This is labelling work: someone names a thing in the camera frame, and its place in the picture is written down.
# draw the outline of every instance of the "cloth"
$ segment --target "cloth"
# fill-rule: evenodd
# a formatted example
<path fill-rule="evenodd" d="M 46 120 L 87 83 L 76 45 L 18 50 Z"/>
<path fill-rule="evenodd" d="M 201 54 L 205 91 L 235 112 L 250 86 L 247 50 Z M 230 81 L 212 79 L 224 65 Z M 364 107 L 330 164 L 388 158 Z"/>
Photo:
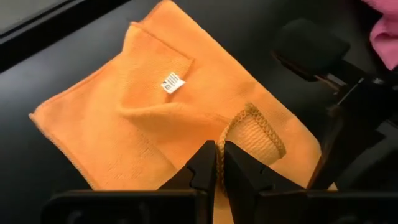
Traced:
<path fill-rule="evenodd" d="M 171 73 L 185 83 L 167 93 Z M 235 142 L 303 187 L 320 157 L 310 131 L 172 1 L 131 23 L 119 55 L 30 118 L 94 190 L 158 189 L 207 140 Z M 232 223 L 216 192 L 214 223 Z"/>
<path fill-rule="evenodd" d="M 389 70 L 398 65 L 398 1 L 363 0 L 383 13 L 370 35 L 373 48 Z"/>

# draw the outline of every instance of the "black surface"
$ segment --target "black surface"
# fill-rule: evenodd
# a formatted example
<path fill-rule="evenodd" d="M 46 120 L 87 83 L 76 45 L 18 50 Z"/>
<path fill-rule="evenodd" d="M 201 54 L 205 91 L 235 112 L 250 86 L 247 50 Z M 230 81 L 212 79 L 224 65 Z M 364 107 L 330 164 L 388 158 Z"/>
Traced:
<path fill-rule="evenodd" d="M 4 31 L 0 30 L 0 54 L 2 55 L 0 71 L 15 65 L 127 1 L 59 1 Z"/>
<path fill-rule="evenodd" d="M 0 223 L 38 223 L 40 206 L 53 193 L 88 188 L 27 115 L 113 58 L 130 21 L 141 20 L 156 2 L 130 1 L 0 74 Z M 318 138 L 332 92 L 286 70 L 269 50 L 277 29 L 305 17 L 351 44 L 347 61 L 376 72 L 379 61 L 369 49 L 368 32 L 377 16 L 363 16 L 372 11 L 352 2 L 359 5 L 347 0 L 177 1 Z"/>

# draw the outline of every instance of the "care label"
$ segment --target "care label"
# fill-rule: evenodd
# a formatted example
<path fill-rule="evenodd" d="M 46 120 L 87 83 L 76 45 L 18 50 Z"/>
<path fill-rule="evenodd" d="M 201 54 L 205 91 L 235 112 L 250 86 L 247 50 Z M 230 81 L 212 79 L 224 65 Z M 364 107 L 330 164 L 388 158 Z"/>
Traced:
<path fill-rule="evenodd" d="M 174 72 L 170 73 L 166 80 L 160 84 L 167 93 L 173 93 L 175 90 L 184 85 L 185 81 L 180 79 Z"/>

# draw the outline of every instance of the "pink object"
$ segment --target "pink object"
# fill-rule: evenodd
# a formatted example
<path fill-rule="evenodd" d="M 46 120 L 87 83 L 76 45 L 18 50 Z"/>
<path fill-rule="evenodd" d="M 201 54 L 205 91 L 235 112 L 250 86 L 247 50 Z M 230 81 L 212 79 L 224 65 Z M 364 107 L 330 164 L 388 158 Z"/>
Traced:
<path fill-rule="evenodd" d="M 398 0 L 363 0 L 383 13 L 371 32 L 370 41 L 389 70 L 398 65 Z"/>

